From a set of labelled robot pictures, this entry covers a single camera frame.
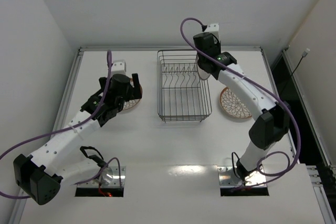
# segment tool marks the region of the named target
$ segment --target patterned plate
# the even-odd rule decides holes
[[[132,78],[130,78],[131,79],[131,85],[134,87],[134,84],[133,84],[133,79]],[[135,100],[131,100],[131,101],[129,101],[129,102],[126,102],[125,104],[124,104],[124,108],[123,108],[123,110],[129,110],[129,109],[131,109],[131,108],[133,108],[134,106],[136,106],[139,102],[140,102],[140,100],[141,99],[135,99]]]
[[[252,115],[245,104],[232,93],[231,89],[225,88],[219,96],[219,103],[223,110],[234,118],[250,118]]]

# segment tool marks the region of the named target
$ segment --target metal frame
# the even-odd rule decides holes
[[[234,175],[232,166],[218,166],[217,169],[220,188],[235,188],[242,186],[242,181]],[[245,186],[254,186],[254,188],[267,188],[266,176],[260,174],[258,171],[254,171],[248,175],[245,178],[244,183]]]
[[[69,74],[69,78],[66,84],[66,88],[64,90],[64,94],[62,97],[62,101],[57,113],[57,117],[55,120],[55,124],[54,124],[54,128],[53,130],[58,130],[60,128],[62,128],[63,124],[64,124],[64,120],[66,118],[66,114],[70,105],[70,100],[71,100],[71,96],[72,96],[72,92],[73,92],[73,88],[75,86],[76,83],[76,79],[77,79],[77,75],[79,72],[79,68],[80,68],[80,63],[81,63],[81,59],[82,56],[84,54],[84,52],[86,51],[106,51],[108,49],[114,50],[114,51],[160,51],[160,50],[184,50],[184,49],[189,49],[189,46],[171,46],[171,47],[167,47],[167,46],[163,46],[163,47],[158,47],[158,46],[153,46],[153,47],[118,47],[118,46],[91,46],[91,47],[81,47],[75,55],[72,67],[71,67],[71,71]],[[259,46],[225,46],[222,47],[222,50],[227,50],[227,51],[261,51],[261,54],[263,56],[263,60],[264,60],[264,64],[266,67],[266,70],[268,72],[269,75],[269,79],[270,79],[270,83],[272,86],[272,89],[275,93],[277,93],[277,89],[276,89],[276,85],[274,82],[274,79],[272,77],[271,71],[270,71],[270,66],[268,63],[268,60],[265,56],[264,51],[261,49],[261,47]],[[290,134],[288,134],[289,139],[290,139],[290,145],[294,146],[292,138],[290,136]],[[319,190],[315,190],[315,194],[317,196],[318,202],[320,205],[325,205],[326,209],[328,208],[328,200],[327,200],[327,196],[324,193],[323,187],[319,187],[321,189]],[[26,199],[23,200],[16,200],[15,202],[15,206],[12,212],[12,215],[10,217],[9,223],[10,224],[19,224],[24,208],[25,208],[25,204],[26,204]],[[327,214],[327,212],[322,211],[323,217],[324,219],[328,217],[329,214]]]
[[[120,188],[119,184],[119,173],[117,166],[110,166],[111,170],[115,172],[112,175],[112,181],[108,185],[101,185],[101,188]],[[125,187],[125,179],[126,179],[126,166],[120,166],[120,176],[121,176],[121,187]],[[96,180],[93,180],[90,183],[84,183],[77,185],[77,188],[98,188],[99,183]]]
[[[285,61],[285,64],[286,64],[287,68],[290,71],[292,71],[293,68],[288,61],[287,51],[285,51],[285,50],[282,51],[282,57],[284,58],[284,61]],[[296,73],[294,73],[292,75],[292,80],[293,80],[295,89],[298,93],[298,96],[299,96],[300,102],[302,104],[303,110],[306,114],[309,126],[311,128],[312,133],[313,133],[313,136],[317,140],[317,146],[318,146],[319,151],[321,153],[324,165],[325,166],[330,166],[331,165],[330,160],[328,158],[327,152],[324,149],[324,146],[323,146],[322,141],[321,141],[321,134],[319,133],[318,126],[316,125],[316,123],[312,122],[312,120],[311,120],[313,118],[313,115],[312,115],[311,109],[307,107],[307,101],[305,100],[304,91],[303,91],[302,85],[300,84],[300,82],[298,80],[298,77],[297,77]]]
[[[307,165],[307,171],[316,195],[316,199],[319,203],[321,213],[323,215],[324,222],[326,224],[336,224],[335,217],[330,208],[326,192],[324,191],[321,183],[319,172],[314,165]]]

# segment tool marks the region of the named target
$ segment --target rectangular slot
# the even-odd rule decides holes
[[[124,197],[124,188],[102,188],[101,191],[105,194],[103,195],[96,188],[77,188],[75,197]]]
[[[246,190],[232,190],[232,188],[221,188],[220,196],[269,196],[267,187],[250,188]]]

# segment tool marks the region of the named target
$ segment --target wire dish rack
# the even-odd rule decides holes
[[[157,56],[157,107],[162,121],[201,122],[211,115],[209,84],[198,76],[196,54],[162,50]]]

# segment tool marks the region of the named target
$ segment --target black cable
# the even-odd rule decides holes
[[[235,152],[232,152],[232,153],[231,153],[232,170],[233,170],[233,173],[235,174],[235,176],[236,176],[237,178],[240,178],[240,177],[236,174],[236,167],[235,167],[235,162],[234,162],[234,159],[233,159],[233,155],[234,155],[234,154],[236,155],[236,157],[237,157],[238,160],[240,159],[237,153],[235,153]]]
[[[290,74],[289,78],[287,79],[285,86],[282,88],[282,90],[279,92],[279,97],[282,95],[283,91],[285,90],[287,84],[289,83],[290,79],[292,78],[293,74],[295,73],[295,71],[298,69],[300,63],[302,62],[302,60],[304,59],[304,56],[301,56],[301,59],[299,61],[299,63],[297,64],[297,66],[294,68],[293,72]]]
[[[96,151],[98,153],[98,155],[101,157],[102,160],[104,160],[103,156],[101,155],[101,153],[99,152],[99,150],[97,150],[96,148],[92,147],[92,146],[82,146],[80,148],[80,151],[83,153],[83,155],[86,157],[86,158],[89,158],[88,154],[86,153],[85,150],[93,150],[93,151]]]

